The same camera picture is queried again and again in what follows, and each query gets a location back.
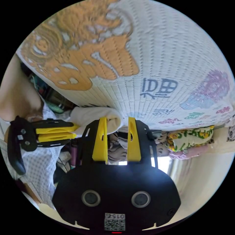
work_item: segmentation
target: label sticker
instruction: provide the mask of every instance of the label sticker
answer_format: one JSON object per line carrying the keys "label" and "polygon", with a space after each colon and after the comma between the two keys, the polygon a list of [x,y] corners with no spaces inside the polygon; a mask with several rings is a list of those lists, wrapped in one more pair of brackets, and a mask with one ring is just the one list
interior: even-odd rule
{"label": "label sticker", "polygon": [[125,231],[125,214],[105,213],[105,230]]}

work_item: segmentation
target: window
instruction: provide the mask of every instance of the window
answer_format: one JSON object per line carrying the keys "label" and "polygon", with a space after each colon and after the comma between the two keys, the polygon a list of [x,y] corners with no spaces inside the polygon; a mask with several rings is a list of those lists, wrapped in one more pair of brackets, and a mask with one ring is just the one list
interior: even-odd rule
{"label": "window", "polygon": [[[155,161],[154,158],[151,158],[152,166],[155,167]],[[169,171],[170,165],[171,165],[171,158],[170,157],[158,157],[157,158],[158,162],[158,169],[165,172],[166,174]],[[118,165],[127,165],[127,161],[119,162]]]}

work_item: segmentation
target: yellow patterned cloth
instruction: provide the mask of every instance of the yellow patterned cloth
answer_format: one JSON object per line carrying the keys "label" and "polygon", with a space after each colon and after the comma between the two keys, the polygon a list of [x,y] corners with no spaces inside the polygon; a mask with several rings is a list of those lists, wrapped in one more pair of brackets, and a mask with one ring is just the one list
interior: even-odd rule
{"label": "yellow patterned cloth", "polygon": [[166,146],[173,152],[206,144],[213,135],[214,126],[171,132],[167,136]]}

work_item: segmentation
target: person's arm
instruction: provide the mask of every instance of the person's arm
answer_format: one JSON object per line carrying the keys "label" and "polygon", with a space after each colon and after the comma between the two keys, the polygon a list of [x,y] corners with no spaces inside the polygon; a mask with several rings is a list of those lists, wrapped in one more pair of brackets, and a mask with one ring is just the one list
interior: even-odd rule
{"label": "person's arm", "polygon": [[12,57],[0,87],[0,118],[12,121],[17,115],[42,112],[43,102],[20,67],[16,54]]}

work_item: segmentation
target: pink cloth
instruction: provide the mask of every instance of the pink cloth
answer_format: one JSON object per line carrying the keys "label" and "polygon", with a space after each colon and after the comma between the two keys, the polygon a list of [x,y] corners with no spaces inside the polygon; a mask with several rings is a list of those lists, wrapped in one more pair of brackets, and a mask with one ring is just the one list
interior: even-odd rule
{"label": "pink cloth", "polygon": [[180,152],[173,152],[170,150],[169,157],[171,159],[180,159],[180,160],[190,159],[192,157],[196,157],[205,153],[207,151],[207,148],[208,146],[206,144],[202,146],[184,149],[183,151],[180,151]]}

